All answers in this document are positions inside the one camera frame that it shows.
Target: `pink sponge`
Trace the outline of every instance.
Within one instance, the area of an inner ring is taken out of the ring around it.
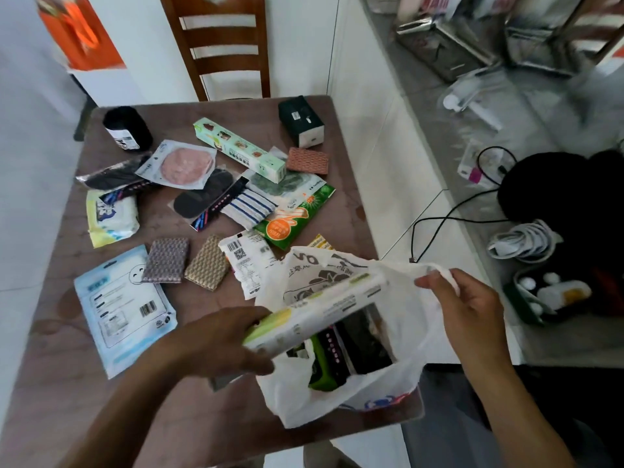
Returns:
[[[289,171],[326,174],[330,168],[330,155],[311,149],[291,148],[286,160]]]

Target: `green package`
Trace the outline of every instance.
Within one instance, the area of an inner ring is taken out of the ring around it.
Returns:
[[[314,195],[310,195],[299,207],[294,210],[276,210],[265,220],[262,220],[255,229],[259,231],[267,241],[286,251],[294,239],[299,236],[301,230],[312,220],[316,212],[336,191],[329,184],[318,189]]]

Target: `green and white box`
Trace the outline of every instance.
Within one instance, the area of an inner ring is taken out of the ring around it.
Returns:
[[[278,184],[286,175],[286,163],[242,139],[215,122],[202,118],[193,123],[195,136],[249,169]]]

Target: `orange label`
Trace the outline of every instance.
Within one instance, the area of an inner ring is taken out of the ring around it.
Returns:
[[[286,239],[290,235],[290,223],[292,223],[292,220],[284,220],[282,218],[271,220],[266,226],[267,236],[272,240]]]

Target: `brown table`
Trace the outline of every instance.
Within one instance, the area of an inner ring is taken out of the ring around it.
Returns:
[[[375,259],[377,254],[332,100],[327,96],[308,100],[326,125],[325,142],[317,149],[331,155],[327,181],[337,191],[294,244],[306,245],[321,233],[340,251]],[[137,110],[154,136],[152,149],[166,138],[203,144],[195,138],[192,124],[206,116],[266,150],[275,145],[288,151],[292,141],[278,120],[279,101],[271,98],[147,105]],[[104,113],[99,109],[92,114],[78,166],[80,173],[128,157],[102,127]],[[222,154],[218,163],[244,170]],[[138,201],[138,233],[94,250],[87,232],[86,190],[77,183],[72,187],[0,441],[0,466],[55,465],[85,433],[119,380],[106,379],[74,292],[74,278],[155,238],[191,238],[192,257],[208,235],[225,237],[241,230],[234,221],[220,216],[197,233],[167,207],[179,193],[177,189],[163,188],[142,196]],[[181,324],[221,307],[245,304],[232,273],[213,293],[188,281],[163,287]],[[366,413],[335,410],[310,424],[285,430],[266,408],[254,377],[243,377],[217,393],[212,393],[206,380],[188,378],[177,385],[160,409],[136,466],[213,466],[400,423],[420,413],[420,399],[414,394],[391,408]]]

